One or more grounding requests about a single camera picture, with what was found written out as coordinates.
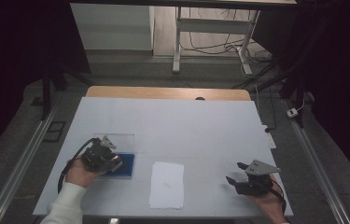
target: white wall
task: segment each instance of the white wall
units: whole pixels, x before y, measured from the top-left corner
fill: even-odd
[[[71,4],[84,49],[153,49],[153,7]]]

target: wooden floor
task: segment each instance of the wooden floor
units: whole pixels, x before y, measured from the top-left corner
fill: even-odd
[[[173,56],[175,47],[175,7],[154,7],[155,31],[154,31],[154,56]],[[210,20],[237,20],[248,21],[249,10],[235,9],[217,9],[217,8],[196,8],[182,7],[182,18],[210,19]],[[215,57],[238,57],[234,49],[225,51],[226,46],[242,44],[243,35],[226,34],[205,34],[183,32],[180,36],[182,50],[181,56],[215,56]],[[208,53],[190,50],[194,48],[205,48],[221,45],[215,48],[198,49]],[[263,50],[257,43],[251,43],[248,46],[250,53]]]

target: black fabric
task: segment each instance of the black fabric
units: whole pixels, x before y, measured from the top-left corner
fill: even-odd
[[[305,77],[315,97],[315,117],[350,160],[349,5],[337,8],[313,55]]]
[[[25,86],[57,63],[90,72],[70,5],[0,0],[0,134],[21,104]]]

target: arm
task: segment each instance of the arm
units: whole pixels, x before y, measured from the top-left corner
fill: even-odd
[[[271,175],[273,182],[273,190],[282,194],[279,186],[275,183],[276,179]],[[272,224],[286,224],[288,223],[285,215],[282,211],[282,202],[274,196],[272,193],[267,193],[261,196],[248,196],[253,200],[258,206],[259,209],[268,217]]]
[[[58,198],[49,205],[49,214],[41,223],[82,223],[81,199],[97,175],[86,171],[81,160],[75,160]]]

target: sleeve cuff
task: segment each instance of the sleeve cuff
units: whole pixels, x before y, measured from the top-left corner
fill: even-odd
[[[87,190],[79,185],[64,182],[61,192],[56,199],[56,203],[61,204],[81,204],[82,196]]]

